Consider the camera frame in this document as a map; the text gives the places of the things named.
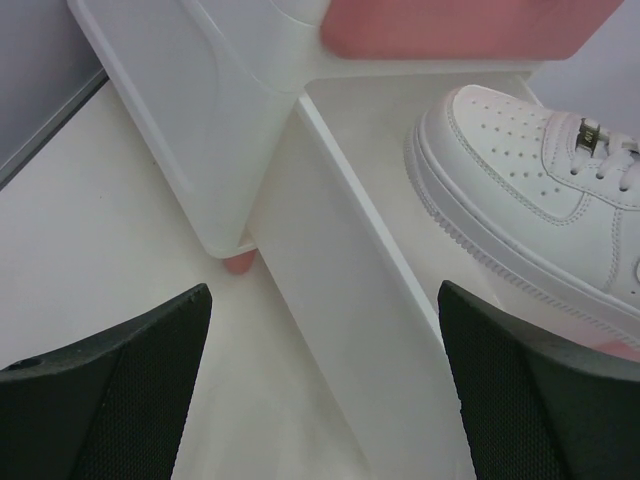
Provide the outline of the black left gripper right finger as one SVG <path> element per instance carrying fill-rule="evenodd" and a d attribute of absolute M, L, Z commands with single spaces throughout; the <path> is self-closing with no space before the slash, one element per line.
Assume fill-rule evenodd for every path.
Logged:
<path fill-rule="evenodd" d="M 638 478 L 638 363 L 525 322 L 450 281 L 438 307 L 477 478 Z"/>

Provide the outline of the light pink drawer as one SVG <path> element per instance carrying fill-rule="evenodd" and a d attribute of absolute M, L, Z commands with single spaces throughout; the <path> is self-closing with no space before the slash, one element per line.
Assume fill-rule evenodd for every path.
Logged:
<path fill-rule="evenodd" d="M 471 479 L 437 295 L 450 280 L 575 343 L 637 360 L 614 334 L 481 266 L 427 214 L 403 161 L 417 118 L 478 84 L 533 101 L 517 74 L 315 80 L 297 98 L 248 228 L 373 474 Z"/>

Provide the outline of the white sneaker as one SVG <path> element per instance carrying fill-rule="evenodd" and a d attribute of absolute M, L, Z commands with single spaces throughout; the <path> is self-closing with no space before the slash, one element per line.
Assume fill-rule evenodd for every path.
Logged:
<path fill-rule="evenodd" d="M 410 130 L 404 162 L 436 223 L 529 295 L 639 344 L 639 143 L 480 85 Z"/>

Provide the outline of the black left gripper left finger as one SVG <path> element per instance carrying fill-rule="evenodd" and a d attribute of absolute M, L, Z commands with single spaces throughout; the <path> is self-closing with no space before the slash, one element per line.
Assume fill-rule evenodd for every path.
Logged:
<path fill-rule="evenodd" d="M 2 478 L 170 478 L 211 310 L 199 284 L 2 369 Z"/>

